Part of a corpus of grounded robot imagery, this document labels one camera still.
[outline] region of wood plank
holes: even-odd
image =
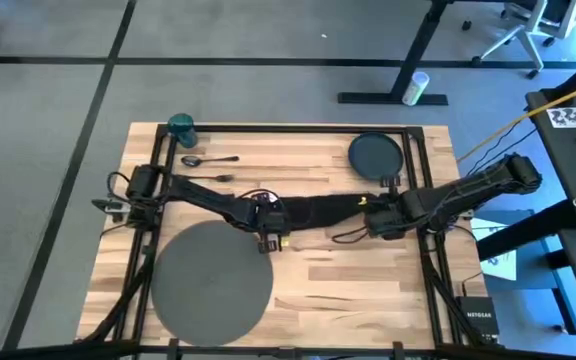
[[[131,125],[120,171],[130,174],[136,165],[149,161],[156,126],[155,123]],[[448,128],[423,128],[434,185],[458,178]],[[199,134],[196,148],[179,148],[173,171],[187,175],[235,175],[236,180],[228,184],[197,181],[223,193],[241,194],[258,187],[267,187],[282,196],[380,193],[383,189],[363,180],[349,167],[346,154],[355,136],[205,132]],[[400,136],[392,138],[401,144]],[[417,183],[423,186],[419,154],[414,143],[412,147]],[[241,160],[187,168],[180,161],[186,154],[239,155]],[[408,188],[405,175],[404,170],[400,191]],[[124,191],[125,184],[118,182],[116,190]],[[214,219],[220,217],[187,203],[168,204],[158,251],[184,228]],[[274,285],[262,319],[247,335],[227,345],[389,348],[392,341],[402,341],[406,348],[433,348],[416,235],[409,232],[401,240],[365,239],[351,245],[330,241],[333,235],[361,224],[362,218],[357,216],[331,228],[292,233],[287,238],[288,247],[271,254]],[[106,227],[112,225],[108,219]],[[460,225],[470,226],[467,222]],[[133,230],[120,229],[101,240],[78,337],[92,332],[119,297],[132,235]],[[466,232],[457,229],[447,234],[446,251],[453,288],[460,293],[461,281],[481,271],[476,245]],[[467,288],[471,295],[486,294],[482,276],[469,281]],[[443,304],[439,308],[447,341],[447,313]],[[146,314],[142,343],[167,344],[173,335],[161,324],[150,301]],[[127,317],[129,328],[134,318],[133,302]]]

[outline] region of white bottle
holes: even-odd
[[[422,71],[417,71],[416,73],[412,74],[412,79],[410,79],[410,84],[404,93],[403,98],[401,101],[408,105],[413,106],[419,100],[419,97],[428,86],[430,82],[430,77],[428,74]]]

